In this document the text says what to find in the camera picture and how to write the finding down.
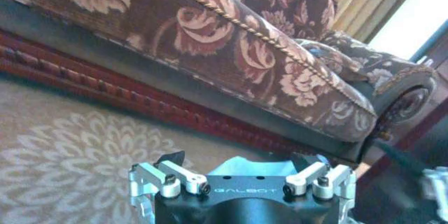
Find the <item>gold rope trim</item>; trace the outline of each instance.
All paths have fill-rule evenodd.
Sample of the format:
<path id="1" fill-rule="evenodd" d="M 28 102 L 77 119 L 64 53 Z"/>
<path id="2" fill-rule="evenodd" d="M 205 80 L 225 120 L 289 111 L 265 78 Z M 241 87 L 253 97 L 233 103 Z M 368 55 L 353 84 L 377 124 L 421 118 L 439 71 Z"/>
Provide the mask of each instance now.
<path id="1" fill-rule="evenodd" d="M 344 90 L 340 89 L 337 86 L 333 85 L 332 81 L 323 76 L 321 73 L 317 72 L 317 70 L 304 61 L 301 61 L 300 59 L 297 59 L 295 57 L 295 55 L 288 52 L 288 50 L 285 48 L 281 48 L 281 45 L 277 44 L 277 42 L 271 39 L 268 36 L 265 36 L 263 33 L 257 32 L 255 29 L 249 28 L 249 26 L 243 23 L 239 19 L 232 18 L 229 16 L 229 14 L 225 13 L 225 11 L 216 6 L 213 3 L 208 2 L 207 0 L 195 0 L 197 3 L 200 3 L 207 9 L 209 9 L 211 11 L 216 12 L 223 18 L 225 18 L 229 22 L 232 22 L 233 24 L 236 24 L 239 27 L 241 27 L 244 30 L 247 30 L 249 33 L 252 33 L 256 37 L 259 37 L 263 41 L 265 41 L 267 43 L 272 44 L 275 48 L 277 48 L 287 56 L 292 57 L 300 64 L 303 64 L 303 66 L 305 68 L 309 69 L 309 71 L 316 74 L 361 109 L 364 109 L 375 118 L 376 113 L 373 111 L 371 111 L 368 108 L 365 108 L 357 101 L 351 99 L 351 96 L 348 94 L 345 94 Z"/>

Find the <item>carpet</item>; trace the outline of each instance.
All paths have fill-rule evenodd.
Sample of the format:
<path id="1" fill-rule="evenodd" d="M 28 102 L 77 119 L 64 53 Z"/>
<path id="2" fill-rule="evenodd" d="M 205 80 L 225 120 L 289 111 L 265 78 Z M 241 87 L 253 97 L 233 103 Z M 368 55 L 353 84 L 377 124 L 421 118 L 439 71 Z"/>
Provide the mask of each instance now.
<path id="1" fill-rule="evenodd" d="M 185 151 L 208 173 L 245 146 L 79 99 L 0 74 L 0 222 L 136 223 L 131 164 Z"/>

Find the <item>metal bracket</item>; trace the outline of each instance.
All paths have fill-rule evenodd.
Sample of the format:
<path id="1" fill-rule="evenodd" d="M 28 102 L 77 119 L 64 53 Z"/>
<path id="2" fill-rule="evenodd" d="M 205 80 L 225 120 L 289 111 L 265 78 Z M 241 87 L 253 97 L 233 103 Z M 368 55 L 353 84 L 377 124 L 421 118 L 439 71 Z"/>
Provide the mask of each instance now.
<path id="1" fill-rule="evenodd" d="M 355 207 L 356 174 L 345 166 L 336 166 L 324 177 L 313 181 L 315 197 L 328 200 L 336 194 L 340 197 L 339 224 L 348 222 L 348 211 Z"/>
<path id="2" fill-rule="evenodd" d="M 207 177 L 204 175 L 192 173 L 171 161 L 163 161 L 157 167 L 164 173 L 176 175 L 181 184 L 185 185 L 187 192 L 191 194 L 207 195 L 211 192 L 211 185 L 208 184 Z"/>
<path id="3" fill-rule="evenodd" d="M 423 191 L 428 199 L 437 201 L 437 215 L 448 221 L 448 167 L 423 170 Z"/>
<path id="4" fill-rule="evenodd" d="M 128 176 L 131 197 L 149 194 L 152 185 L 165 198 L 173 198 L 180 194 L 180 180 L 176 176 L 173 174 L 167 175 L 148 163 L 132 165 Z"/>
<path id="5" fill-rule="evenodd" d="M 285 177 L 283 192 L 287 196 L 301 196 L 307 193 L 307 186 L 328 171 L 323 162 L 315 162 L 300 173 Z"/>

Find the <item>wooden sofa base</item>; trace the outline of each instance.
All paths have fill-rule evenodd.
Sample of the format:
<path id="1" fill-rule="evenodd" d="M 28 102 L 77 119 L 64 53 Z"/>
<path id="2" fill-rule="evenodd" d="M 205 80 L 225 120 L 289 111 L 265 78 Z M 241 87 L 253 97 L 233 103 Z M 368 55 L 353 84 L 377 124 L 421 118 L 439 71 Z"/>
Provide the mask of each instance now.
<path id="1" fill-rule="evenodd" d="M 301 143 L 124 75 L 0 31 L 0 71 L 267 152 L 317 154 Z M 327 155 L 336 163 L 353 163 Z"/>

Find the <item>black screw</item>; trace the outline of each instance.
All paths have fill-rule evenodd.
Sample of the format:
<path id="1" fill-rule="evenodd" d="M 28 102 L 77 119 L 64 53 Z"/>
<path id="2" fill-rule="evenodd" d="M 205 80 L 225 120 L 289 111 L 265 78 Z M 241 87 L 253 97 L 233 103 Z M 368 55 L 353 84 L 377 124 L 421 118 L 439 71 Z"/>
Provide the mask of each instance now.
<path id="1" fill-rule="evenodd" d="M 211 185 L 208 183 L 203 183 L 200 185 L 199 192 L 201 195 L 207 195 L 211 193 L 211 189 L 212 189 Z"/>
<path id="2" fill-rule="evenodd" d="M 287 197 L 292 197 L 292 195 L 295 194 L 295 191 L 291 188 L 291 186 L 284 185 L 283 186 L 283 193 L 285 194 Z"/>
<path id="3" fill-rule="evenodd" d="M 319 184 L 320 186 L 328 186 L 328 183 L 329 183 L 329 181 L 328 181 L 328 178 L 327 178 L 327 177 L 319 177 L 319 178 L 317 178 L 317 184 Z"/>
<path id="4" fill-rule="evenodd" d="M 133 172 L 133 171 L 136 170 L 137 166 L 139 166 L 139 164 L 133 164 L 133 165 L 131 166 L 129 171 Z"/>
<path id="5" fill-rule="evenodd" d="M 165 183 L 164 185 L 172 185 L 176 182 L 176 175 L 175 174 L 168 174 L 165 176 Z"/>

